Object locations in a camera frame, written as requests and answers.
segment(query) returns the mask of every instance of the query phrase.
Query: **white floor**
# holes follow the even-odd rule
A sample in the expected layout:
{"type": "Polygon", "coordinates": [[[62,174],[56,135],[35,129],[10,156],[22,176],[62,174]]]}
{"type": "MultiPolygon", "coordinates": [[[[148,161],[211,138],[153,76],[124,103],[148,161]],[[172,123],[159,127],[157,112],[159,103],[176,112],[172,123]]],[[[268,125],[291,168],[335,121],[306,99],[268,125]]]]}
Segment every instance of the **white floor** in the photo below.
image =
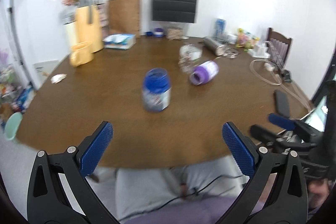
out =
{"type": "MultiPolygon", "coordinates": [[[[0,172],[12,203],[25,218],[27,218],[29,178],[36,153],[36,150],[26,145],[6,141],[2,131],[0,132],[0,172]]],[[[90,179],[88,179],[88,182],[105,207],[113,215],[116,215],[114,173],[114,169],[98,167],[95,174],[100,178],[100,182],[95,183],[90,179]]],[[[72,207],[83,213],[64,175],[61,175],[61,181],[72,207]]]]}

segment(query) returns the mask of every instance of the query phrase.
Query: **person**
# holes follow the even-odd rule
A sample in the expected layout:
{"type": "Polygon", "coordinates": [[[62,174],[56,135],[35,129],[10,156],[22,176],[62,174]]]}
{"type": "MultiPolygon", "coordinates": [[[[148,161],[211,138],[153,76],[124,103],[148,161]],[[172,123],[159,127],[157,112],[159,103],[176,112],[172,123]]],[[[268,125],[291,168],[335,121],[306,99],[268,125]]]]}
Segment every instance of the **person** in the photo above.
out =
{"type": "MultiPolygon", "coordinates": [[[[182,168],[120,168],[116,177],[117,218],[122,224],[214,224],[249,179],[231,155],[182,168]]],[[[270,175],[252,214],[262,209],[275,177],[270,175]]],[[[325,181],[312,181],[308,190],[311,217],[329,189],[325,181]]]]}

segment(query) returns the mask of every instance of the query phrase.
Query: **small woven box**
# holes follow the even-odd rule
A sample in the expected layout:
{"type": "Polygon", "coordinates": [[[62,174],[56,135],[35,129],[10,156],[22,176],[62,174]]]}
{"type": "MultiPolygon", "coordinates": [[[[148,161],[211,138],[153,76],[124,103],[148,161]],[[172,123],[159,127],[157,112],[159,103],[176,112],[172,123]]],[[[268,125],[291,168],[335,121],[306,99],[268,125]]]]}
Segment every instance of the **small woven box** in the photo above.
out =
{"type": "Polygon", "coordinates": [[[168,27],[167,39],[168,40],[180,40],[183,37],[183,29],[177,27],[168,27]]]}

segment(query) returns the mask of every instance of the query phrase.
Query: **black phone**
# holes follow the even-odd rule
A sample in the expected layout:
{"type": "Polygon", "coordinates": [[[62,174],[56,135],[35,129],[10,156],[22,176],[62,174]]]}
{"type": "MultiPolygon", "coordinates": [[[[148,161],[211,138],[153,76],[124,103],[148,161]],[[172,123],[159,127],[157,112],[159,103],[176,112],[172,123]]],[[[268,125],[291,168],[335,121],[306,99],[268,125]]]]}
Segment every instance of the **black phone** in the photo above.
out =
{"type": "Polygon", "coordinates": [[[290,118],[291,115],[289,112],[289,103],[287,99],[287,94],[282,92],[281,90],[275,90],[274,101],[277,113],[283,117],[290,118]]]}

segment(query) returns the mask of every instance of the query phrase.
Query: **purple bottle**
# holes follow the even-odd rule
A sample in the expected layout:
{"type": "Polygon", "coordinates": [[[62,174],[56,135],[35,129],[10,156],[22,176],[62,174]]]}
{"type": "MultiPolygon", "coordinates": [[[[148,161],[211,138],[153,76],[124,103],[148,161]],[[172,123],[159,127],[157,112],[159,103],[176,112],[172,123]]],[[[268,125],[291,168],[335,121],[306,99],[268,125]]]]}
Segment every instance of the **purple bottle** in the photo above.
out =
{"type": "Polygon", "coordinates": [[[213,61],[207,61],[194,69],[190,75],[190,82],[194,85],[201,85],[209,82],[219,71],[218,65],[213,61]]]}

